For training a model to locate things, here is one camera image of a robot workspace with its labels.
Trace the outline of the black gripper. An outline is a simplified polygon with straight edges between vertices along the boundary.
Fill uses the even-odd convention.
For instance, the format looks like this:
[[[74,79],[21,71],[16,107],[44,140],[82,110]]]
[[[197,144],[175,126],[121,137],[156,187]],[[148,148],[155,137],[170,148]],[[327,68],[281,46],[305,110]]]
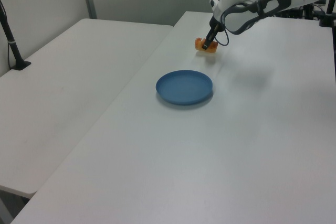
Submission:
[[[211,18],[209,25],[211,29],[202,44],[202,49],[216,50],[218,47],[218,43],[215,42],[215,37],[217,33],[224,31],[224,25],[220,21],[218,21],[215,17]]]

